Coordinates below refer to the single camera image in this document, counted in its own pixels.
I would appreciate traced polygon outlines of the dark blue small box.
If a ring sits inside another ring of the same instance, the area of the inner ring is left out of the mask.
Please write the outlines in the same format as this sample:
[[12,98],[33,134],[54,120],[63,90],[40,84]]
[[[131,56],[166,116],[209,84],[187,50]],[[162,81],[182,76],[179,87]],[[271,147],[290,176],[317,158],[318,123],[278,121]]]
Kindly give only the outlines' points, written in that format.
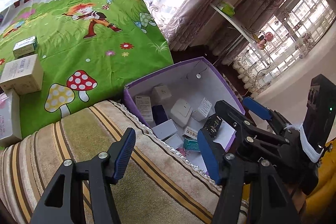
[[156,125],[162,124],[168,120],[167,114],[162,105],[155,105],[151,108],[151,110]]

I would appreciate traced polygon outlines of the purple cardboard storage box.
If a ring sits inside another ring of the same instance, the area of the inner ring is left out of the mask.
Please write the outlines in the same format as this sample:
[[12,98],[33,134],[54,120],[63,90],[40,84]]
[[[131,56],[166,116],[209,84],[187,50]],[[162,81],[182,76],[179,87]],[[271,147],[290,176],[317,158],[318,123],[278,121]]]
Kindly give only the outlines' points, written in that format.
[[[224,100],[241,113],[245,112],[240,101],[220,73],[205,58],[199,57],[171,65],[126,85],[123,91],[126,107],[143,124],[151,129],[156,124],[155,122],[147,123],[144,121],[135,104],[135,96],[149,96],[151,107],[153,107],[155,105],[151,100],[151,92],[155,86],[159,85],[167,85],[171,91],[172,97],[161,104],[165,109],[168,120],[171,119],[170,110],[179,98],[187,101],[193,108],[193,111],[199,106],[203,98],[207,98],[212,103],[211,110],[206,119],[198,122],[190,116],[187,126],[197,131],[215,113],[214,106],[218,101]],[[176,126],[178,131],[163,141],[173,149],[180,149],[181,154],[187,160],[203,171],[206,171],[207,169],[201,153],[187,151],[183,148],[183,141],[185,139],[183,132],[185,127],[180,127],[177,124]]]

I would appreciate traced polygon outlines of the green item on shelf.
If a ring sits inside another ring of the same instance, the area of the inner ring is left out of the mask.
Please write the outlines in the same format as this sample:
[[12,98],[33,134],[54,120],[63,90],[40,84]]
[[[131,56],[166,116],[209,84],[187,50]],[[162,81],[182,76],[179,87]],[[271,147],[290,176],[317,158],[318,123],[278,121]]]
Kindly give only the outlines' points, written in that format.
[[217,5],[217,8],[223,12],[224,14],[228,15],[229,17],[232,17],[235,15],[235,8],[234,6],[232,6],[230,3],[228,2],[220,2],[218,5]]

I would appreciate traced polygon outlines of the white green medicine box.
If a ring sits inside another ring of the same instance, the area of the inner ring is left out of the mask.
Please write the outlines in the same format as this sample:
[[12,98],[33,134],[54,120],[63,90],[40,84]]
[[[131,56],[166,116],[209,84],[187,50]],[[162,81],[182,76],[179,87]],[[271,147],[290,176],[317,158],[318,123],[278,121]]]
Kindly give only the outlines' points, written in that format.
[[35,52],[38,46],[36,36],[26,38],[20,42],[17,42],[13,47],[13,55],[15,59],[19,59],[23,56],[30,55]]

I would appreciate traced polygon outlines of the striped beige sofa cushion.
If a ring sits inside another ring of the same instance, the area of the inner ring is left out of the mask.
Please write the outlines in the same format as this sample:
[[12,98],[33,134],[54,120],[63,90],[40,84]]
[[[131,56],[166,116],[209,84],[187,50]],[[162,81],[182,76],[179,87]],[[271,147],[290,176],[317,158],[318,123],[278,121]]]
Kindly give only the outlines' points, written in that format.
[[213,223],[221,188],[125,106],[103,101],[1,151],[16,223]]

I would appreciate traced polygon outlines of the white grey box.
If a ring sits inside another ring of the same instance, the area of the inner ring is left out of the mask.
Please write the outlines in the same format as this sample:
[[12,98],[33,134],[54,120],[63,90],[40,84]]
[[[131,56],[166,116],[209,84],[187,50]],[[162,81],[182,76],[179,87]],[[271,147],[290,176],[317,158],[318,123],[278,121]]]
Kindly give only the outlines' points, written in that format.
[[158,139],[165,140],[174,135],[178,131],[178,128],[174,121],[172,119],[169,119],[153,127],[152,131]]

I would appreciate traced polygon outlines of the small white barcode box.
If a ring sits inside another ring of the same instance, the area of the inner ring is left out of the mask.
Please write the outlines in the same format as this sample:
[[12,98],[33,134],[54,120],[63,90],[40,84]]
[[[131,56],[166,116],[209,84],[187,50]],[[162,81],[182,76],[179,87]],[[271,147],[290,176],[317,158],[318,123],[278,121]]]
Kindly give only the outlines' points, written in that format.
[[203,98],[199,106],[192,112],[191,116],[198,122],[206,119],[211,110],[212,103],[207,99]]

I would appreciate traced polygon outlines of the tan narrow box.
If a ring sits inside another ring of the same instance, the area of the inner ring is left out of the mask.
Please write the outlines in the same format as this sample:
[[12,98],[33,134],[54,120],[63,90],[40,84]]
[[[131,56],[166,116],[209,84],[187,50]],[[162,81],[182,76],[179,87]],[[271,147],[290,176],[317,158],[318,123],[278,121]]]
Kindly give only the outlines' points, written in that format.
[[197,139],[198,131],[189,126],[186,126],[183,132],[183,136],[185,138]]

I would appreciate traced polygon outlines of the green cartoon print cloth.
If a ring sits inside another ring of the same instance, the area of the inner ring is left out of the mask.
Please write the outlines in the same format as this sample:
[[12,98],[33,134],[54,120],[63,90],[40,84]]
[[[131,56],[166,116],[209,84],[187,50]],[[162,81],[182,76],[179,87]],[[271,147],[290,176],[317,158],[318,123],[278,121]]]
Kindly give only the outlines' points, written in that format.
[[169,46],[143,0],[19,0],[1,11],[1,75],[37,37],[42,90],[19,96],[22,139],[168,67]]

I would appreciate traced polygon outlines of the white wall shelf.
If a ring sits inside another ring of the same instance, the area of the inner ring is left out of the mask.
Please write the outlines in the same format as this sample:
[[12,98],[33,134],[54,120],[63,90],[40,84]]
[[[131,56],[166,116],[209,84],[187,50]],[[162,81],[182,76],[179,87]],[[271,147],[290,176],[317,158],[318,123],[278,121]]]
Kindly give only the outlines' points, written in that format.
[[219,8],[217,8],[214,4],[210,3],[210,6],[220,14],[226,21],[228,21],[240,34],[253,46],[256,45],[255,40],[252,38],[251,35],[248,34],[248,31],[243,25],[234,17],[230,17],[224,12],[222,12]]

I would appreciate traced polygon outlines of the pink fan on shelf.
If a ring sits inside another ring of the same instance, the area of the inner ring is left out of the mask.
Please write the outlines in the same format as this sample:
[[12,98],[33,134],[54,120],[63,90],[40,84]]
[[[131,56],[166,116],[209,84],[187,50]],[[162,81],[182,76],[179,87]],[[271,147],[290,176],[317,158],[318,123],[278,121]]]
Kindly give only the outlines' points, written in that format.
[[256,38],[257,46],[260,50],[264,50],[268,42],[274,38],[272,32],[263,32],[259,38]]

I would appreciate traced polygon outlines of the large beige cardboard box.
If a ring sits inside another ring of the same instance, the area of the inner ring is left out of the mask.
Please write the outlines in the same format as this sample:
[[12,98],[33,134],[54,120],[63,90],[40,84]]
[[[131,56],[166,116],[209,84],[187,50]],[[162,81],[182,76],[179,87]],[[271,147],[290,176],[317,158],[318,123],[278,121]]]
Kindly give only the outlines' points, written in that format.
[[44,71],[38,54],[29,55],[10,61],[1,75],[1,88],[4,92],[10,89],[21,96],[42,90]]

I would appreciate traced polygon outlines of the white red text box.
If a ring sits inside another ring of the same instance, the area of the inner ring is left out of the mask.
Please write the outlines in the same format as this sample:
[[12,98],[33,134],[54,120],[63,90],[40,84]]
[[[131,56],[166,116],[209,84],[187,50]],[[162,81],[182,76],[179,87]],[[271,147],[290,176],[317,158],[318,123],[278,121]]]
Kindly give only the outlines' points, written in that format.
[[135,104],[144,121],[147,123],[154,122],[149,96],[135,96]]

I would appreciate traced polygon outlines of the white cube box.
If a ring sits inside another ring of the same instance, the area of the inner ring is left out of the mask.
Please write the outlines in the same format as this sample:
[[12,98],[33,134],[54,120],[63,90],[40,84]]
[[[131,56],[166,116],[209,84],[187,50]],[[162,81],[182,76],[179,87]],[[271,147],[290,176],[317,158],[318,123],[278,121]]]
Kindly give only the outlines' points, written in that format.
[[165,103],[172,97],[171,91],[167,85],[155,86],[151,92],[151,100],[154,105]]

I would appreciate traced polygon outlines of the white box with pink stain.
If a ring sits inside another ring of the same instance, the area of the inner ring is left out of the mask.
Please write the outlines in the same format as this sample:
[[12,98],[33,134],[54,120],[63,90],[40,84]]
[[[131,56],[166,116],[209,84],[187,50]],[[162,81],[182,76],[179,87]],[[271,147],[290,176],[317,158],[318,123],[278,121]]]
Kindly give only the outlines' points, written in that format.
[[1,147],[8,147],[22,140],[19,115],[19,96],[10,89],[1,94]]

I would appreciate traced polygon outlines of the white square socket box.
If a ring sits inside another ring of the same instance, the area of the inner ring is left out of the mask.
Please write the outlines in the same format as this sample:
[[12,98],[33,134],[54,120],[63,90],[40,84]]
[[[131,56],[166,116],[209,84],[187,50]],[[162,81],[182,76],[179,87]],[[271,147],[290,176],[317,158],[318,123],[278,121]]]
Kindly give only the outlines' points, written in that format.
[[180,127],[186,127],[193,108],[182,98],[179,98],[170,110],[170,118]]

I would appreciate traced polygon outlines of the small black device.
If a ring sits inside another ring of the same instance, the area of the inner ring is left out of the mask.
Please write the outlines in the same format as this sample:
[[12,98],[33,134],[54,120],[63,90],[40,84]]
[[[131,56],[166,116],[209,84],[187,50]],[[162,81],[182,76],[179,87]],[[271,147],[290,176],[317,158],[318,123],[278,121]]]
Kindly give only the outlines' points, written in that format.
[[215,138],[222,125],[222,121],[223,119],[220,116],[213,114],[207,119],[203,129],[209,133],[211,138]]

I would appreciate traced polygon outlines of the teal green box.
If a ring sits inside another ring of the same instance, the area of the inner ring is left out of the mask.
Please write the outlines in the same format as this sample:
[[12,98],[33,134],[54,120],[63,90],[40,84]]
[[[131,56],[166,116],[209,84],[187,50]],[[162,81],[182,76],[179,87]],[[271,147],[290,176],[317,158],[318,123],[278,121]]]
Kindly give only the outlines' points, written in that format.
[[200,152],[198,141],[196,139],[185,138],[183,148],[187,151]]

